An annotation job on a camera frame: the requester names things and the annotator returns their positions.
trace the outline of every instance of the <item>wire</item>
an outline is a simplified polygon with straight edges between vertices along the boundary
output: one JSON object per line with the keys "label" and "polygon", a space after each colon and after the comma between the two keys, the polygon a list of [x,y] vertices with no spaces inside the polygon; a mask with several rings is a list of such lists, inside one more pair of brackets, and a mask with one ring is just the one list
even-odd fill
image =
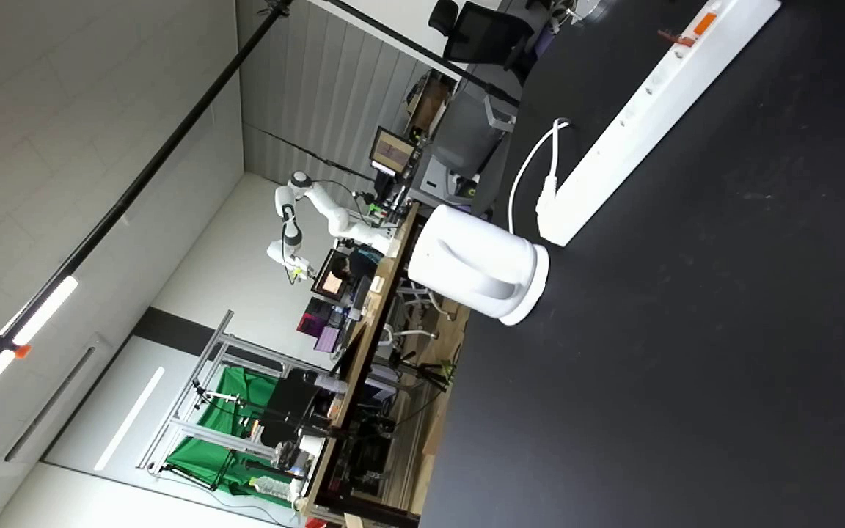
{"label": "wire", "polygon": [[517,176],[512,176],[512,185],[509,185],[509,194],[508,194],[508,231],[512,235],[512,197],[517,197],[517,188],[520,188],[520,178],[523,172],[528,170],[528,165],[534,162],[537,150],[549,140],[549,134],[555,137],[550,140],[550,165],[549,165],[549,176],[555,176],[558,165],[561,165],[561,143],[558,143],[558,132],[565,129],[569,121],[562,118],[555,118],[550,126],[546,129],[546,134],[534,143],[534,150],[528,151],[528,157],[520,165]]}
{"label": "wire", "polygon": [[338,165],[335,157],[326,157],[326,154],[320,154],[320,151],[313,151],[313,150],[307,150],[307,145],[302,145],[302,143],[292,143],[292,140],[270,132],[270,129],[260,129],[260,126],[254,126],[254,122],[245,122],[245,126],[254,129],[254,132],[260,132],[260,134],[266,134],[266,137],[272,137],[272,140],[278,140],[278,143],[285,143],[285,145],[292,145],[292,150],[304,151],[307,157],[313,157],[313,162],[320,162],[320,165],[329,165],[329,167],[335,167],[335,170],[341,170],[341,172],[349,172],[349,176],[358,176],[358,178],[371,181],[371,176],[358,172],[358,170],[352,170],[352,167],[346,167],[346,165]]}

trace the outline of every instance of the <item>black table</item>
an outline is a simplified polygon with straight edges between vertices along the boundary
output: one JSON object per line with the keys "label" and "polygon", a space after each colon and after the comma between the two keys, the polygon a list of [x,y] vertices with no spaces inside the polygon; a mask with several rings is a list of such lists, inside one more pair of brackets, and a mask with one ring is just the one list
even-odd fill
{"label": "black table", "polygon": [[[555,115],[581,157],[694,8],[562,31],[508,172]],[[421,525],[845,525],[845,3],[782,5],[550,261],[523,326],[467,333]]]}

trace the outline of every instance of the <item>robotic arm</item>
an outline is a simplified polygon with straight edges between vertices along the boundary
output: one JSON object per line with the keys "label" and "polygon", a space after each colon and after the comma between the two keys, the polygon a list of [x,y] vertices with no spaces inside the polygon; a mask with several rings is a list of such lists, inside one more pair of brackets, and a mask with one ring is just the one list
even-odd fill
{"label": "robotic arm", "polygon": [[270,257],[278,261],[285,270],[289,270],[292,276],[310,273],[307,261],[297,257],[297,250],[302,244],[302,228],[297,223],[297,201],[302,197],[329,220],[332,238],[367,244],[391,255],[393,247],[391,228],[352,220],[349,210],[341,207],[320,181],[297,170],[285,188],[276,188],[276,214],[280,217],[280,239],[272,239],[266,250]]}

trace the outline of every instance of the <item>monitor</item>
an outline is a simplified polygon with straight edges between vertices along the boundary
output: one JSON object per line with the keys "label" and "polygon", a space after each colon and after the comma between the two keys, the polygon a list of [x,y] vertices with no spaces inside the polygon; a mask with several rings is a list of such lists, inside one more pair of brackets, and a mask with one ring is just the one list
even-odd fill
{"label": "monitor", "polygon": [[410,157],[415,154],[415,145],[404,137],[398,137],[391,129],[376,129],[371,145],[368,145],[368,165],[386,176],[398,176],[407,170]]}

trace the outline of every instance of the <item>white cable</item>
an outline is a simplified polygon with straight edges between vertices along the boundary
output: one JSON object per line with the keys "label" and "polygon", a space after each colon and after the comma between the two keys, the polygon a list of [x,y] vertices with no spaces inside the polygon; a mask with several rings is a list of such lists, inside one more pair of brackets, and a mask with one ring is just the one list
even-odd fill
{"label": "white cable", "polygon": [[550,140],[550,157],[549,157],[549,176],[555,176],[558,170],[558,162],[561,162],[561,140],[558,140],[558,132],[565,129],[569,121],[562,118],[555,118],[550,126],[546,129],[546,134],[534,143],[534,150],[528,151],[528,157],[520,165],[517,176],[512,176],[512,185],[509,185],[509,194],[508,194],[508,231],[512,235],[512,197],[517,197],[517,188],[520,188],[520,178],[523,172],[528,170],[528,165],[534,162],[537,150],[549,140]]}

